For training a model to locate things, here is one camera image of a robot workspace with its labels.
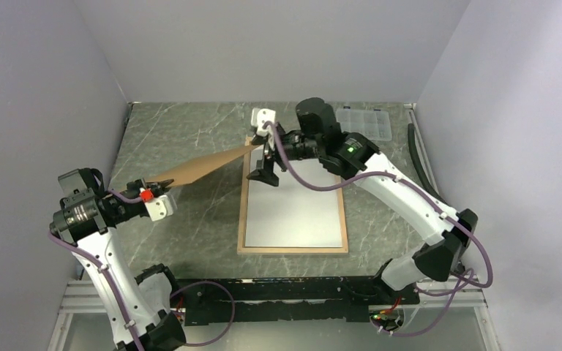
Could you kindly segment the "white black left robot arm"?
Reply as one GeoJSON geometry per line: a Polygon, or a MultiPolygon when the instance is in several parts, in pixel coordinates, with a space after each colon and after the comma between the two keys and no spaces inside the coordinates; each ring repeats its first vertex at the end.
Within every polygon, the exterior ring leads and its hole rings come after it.
{"type": "Polygon", "coordinates": [[[83,266],[110,321],[116,350],[176,350],[186,343],[171,310],[180,286],[168,266],[156,264],[134,276],[122,251],[118,224],[135,217],[153,222],[176,209],[169,196],[171,179],[138,179],[118,192],[106,189],[95,168],[58,177],[64,193],[49,225],[50,239],[83,266]]]}

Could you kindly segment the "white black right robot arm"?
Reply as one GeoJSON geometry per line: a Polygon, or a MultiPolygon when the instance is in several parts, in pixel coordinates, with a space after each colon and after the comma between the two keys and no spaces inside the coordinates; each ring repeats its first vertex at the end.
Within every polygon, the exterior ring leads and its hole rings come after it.
{"type": "Polygon", "coordinates": [[[266,108],[251,112],[252,144],[262,146],[262,157],[247,175],[250,181],[278,186],[276,165],[289,171],[301,185],[315,191],[337,190],[355,184],[398,213],[421,236],[414,252],[384,263],[376,273],[373,293],[381,303],[391,303],[402,289],[429,278],[446,281],[468,248],[477,216],[458,211],[423,190],[398,170],[368,137],[343,130],[334,108],[319,97],[300,101],[296,108],[299,128],[286,131],[276,113],[266,108]],[[316,186],[298,176],[292,161],[314,159],[341,183],[316,186]]]}

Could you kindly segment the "clear plastic compartment box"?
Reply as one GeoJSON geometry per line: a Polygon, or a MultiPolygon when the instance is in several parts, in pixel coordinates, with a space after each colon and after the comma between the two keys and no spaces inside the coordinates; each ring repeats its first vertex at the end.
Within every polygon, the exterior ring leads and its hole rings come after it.
{"type": "Polygon", "coordinates": [[[387,111],[343,107],[336,110],[335,116],[344,132],[360,133],[372,141],[392,140],[391,122],[387,111]]]}

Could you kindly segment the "aluminium extrusion rail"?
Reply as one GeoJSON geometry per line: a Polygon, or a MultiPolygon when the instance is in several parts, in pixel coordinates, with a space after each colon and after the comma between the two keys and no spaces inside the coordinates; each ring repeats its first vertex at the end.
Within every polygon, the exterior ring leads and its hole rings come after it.
{"type": "MultiPolygon", "coordinates": [[[[236,303],[257,305],[260,303],[325,303],[329,301],[347,302],[351,306],[368,306],[369,309],[401,306],[424,306],[436,308],[444,306],[450,295],[445,290],[453,289],[455,282],[433,282],[424,280],[418,286],[429,290],[426,295],[418,288],[405,288],[402,292],[388,295],[376,292],[372,280],[367,276],[315,277],[315,278],[259,278],[259,279],[212,279],[222,285],[236,303]]],[[[213,303],[231,303],[226,292],[216,285],[204,283],[188,287],[178,292],[171,302],[180,303],[188,311],[213,303]]],[[[482,307],[484,293],[473,287],[465,287],[454,296],[450,307],[482,307]]],[[[104,313],[105,308],[91,281],[69,282],[59,309],[63,313],[104,313]]]]}

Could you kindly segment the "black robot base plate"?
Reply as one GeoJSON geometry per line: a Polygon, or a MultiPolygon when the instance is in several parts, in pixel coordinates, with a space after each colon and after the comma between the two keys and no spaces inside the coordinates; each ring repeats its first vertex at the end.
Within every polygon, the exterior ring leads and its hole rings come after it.
{"type": "Polygon", "coordinates": [[[419,303],[412,286],[385,291],[371,276],[177,279],[170,298],[188,326],[227,322],[344,320],[419,303]]]}

